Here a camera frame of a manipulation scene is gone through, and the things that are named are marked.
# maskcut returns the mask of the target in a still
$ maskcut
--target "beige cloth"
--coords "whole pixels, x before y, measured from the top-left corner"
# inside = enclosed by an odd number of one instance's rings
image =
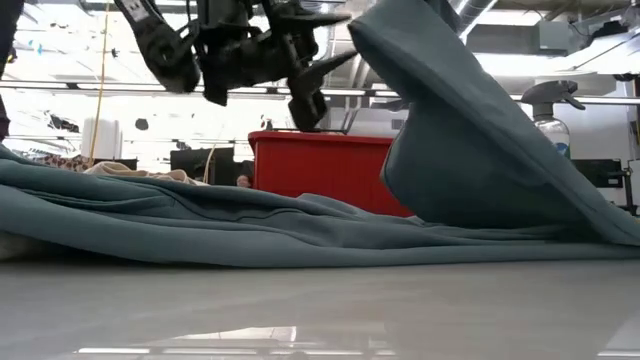
[[[134,177],[152,177],[161,180],[178,181],[191,185],[207,185],[203,182],[193,180],[187,176],[183,170],[172,170],[166,174],[162,173],[150,173],[145,170],[131,170],[125,165],[116,162],[101,162],[92,166],[90,169],[84,172],[85,174],[93,175],[112,175],[112,176],[134,176]]]

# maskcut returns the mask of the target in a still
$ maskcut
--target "robotic arm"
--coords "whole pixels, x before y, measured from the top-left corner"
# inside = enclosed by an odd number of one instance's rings
[[[225,106],[228,90],[287,78],[289,109],[301,131],[313,131],[327,112],[319,90],[324,76],[356,54],[310,65],[318,52],[313,29],[349,16],[316,14],[298,0],[197,0],[198,19],[177,31],[165,22],[153,0],[115,3],[131,25],[145,63],[168,91],[193,91],[200,69],[204,97]],[[270,30],[249,25],[254,5],[262,5]]]

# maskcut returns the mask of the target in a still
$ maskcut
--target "ceiling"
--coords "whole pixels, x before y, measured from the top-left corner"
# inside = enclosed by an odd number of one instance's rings
[[[35,80],[61,82],[96,82],[101,76],[102,46],[105,12],[104,0],[39,0],[37,5],[26,5],[25,15],[19,23],[15,38],[18,61],[7,67],[5,80]],[[359,16],[375,0],[345,0],[342,4],[331,1],[330,11]],[[569,0],[500,0],[496,14],[502,10],[516,14],[532,11],[553,11]],[[580,0],[570,3],[566,11],[571,16],[592,16],[600,12],[628,5],[629,0]],[[167,22],[179,28],[187,21],[185,6],[180,0],[158,0]],[[117,83],[156,83],[145,66],[135,39],[124,16],[113,5],[108,12],[107,50],[115,49],[116,57],[106,56],[106,81]],[[264,17],[256,17],[253,24],[268,28]],[[478,28],[483,26],[482,19]],[[346,24],[324,29],[317,36],[327,54],[340,54],[351,50]],[[355,59],[327,77],[326,87],[370,87],[381,80],[368,66]]]

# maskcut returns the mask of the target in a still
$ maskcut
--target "spray bottle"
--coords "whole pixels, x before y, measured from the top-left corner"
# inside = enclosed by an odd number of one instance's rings
[[[522,102],[533,105],[534,125],[553,143],[558,152],[571,159],[571,143],[569,128],[559,119],[553,117],[553,105],[566,101],[578,110],[585,110],[571,94],[578,90],[574,81],[549,81],[538,84],[527,90]]]

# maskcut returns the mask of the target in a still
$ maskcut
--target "crumpled fabric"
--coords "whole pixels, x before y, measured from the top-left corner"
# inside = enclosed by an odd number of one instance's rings
[[[640,258],[638,247],[562,225],[460,228],[374,215],[315,195],[87,175],[2,146],[0,199],[5,259],[43,248],[59,256],[59,246],[152,263],[252,268]],[[27,248],[13,243],[21,239]]]
[[[91,168],[85,170],[84,173],[92,175],[151,177],[159,180],[177,181],[190,185],[208,185],[206,183],[189,178],[184,170],[172,170],[168,173],[150,173],[145,170],[131,170],[126,165],[112,161],[103,161],[101,163],[95,164]]]
[[[382,169],[420,218],[465,228],[558,224],[597,241],[640,245],[640,225],[560,156],[456,35],[444,0],[381,0],[353,42],[407,102]]]
[[[65,157],[62,155],[45,155],[30,159],[33,162],[44,164],[58,169],[65,169],[75,172],[85,172],[90,168],[91,159],[82,155]]]

